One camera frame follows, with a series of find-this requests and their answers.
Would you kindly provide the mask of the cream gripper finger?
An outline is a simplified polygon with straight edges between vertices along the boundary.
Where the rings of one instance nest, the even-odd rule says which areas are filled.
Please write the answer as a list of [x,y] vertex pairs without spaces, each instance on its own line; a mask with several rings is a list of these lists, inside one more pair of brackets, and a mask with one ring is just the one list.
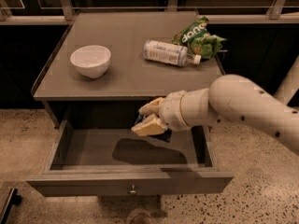
[[161,106],[163,100],[164,100],[163,97],[156,98],[156,99],[152,100],[151,102],[141,106],[139,108],[138,112],[141,115],[145,115],[145,116],[149,116],[151,114],[158,115],[159,109],[160,109],[160,106]]
[[139,115],[131,131],[138,136],[162,134],[167,130],[167,126],[155,115]]

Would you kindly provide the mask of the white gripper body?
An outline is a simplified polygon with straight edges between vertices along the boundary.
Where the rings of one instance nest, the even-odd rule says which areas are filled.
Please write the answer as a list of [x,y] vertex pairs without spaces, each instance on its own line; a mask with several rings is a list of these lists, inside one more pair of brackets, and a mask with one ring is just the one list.
[[164,97],[159,107],[159,118],[172,132],[189,130],[191,127],[182,116],[181,100],[186,91],[175,91]]

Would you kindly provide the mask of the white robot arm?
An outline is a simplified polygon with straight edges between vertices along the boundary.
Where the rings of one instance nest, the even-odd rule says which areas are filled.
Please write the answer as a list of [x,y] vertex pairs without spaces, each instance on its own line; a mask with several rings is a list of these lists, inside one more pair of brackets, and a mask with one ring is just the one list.
[[227,120],[266,133],[299,153],[298,111],[240,75],[224,75],[205,89],[172,92],[141,106],[138,113],[139,121],[131,131],[139,136],[180,132]]

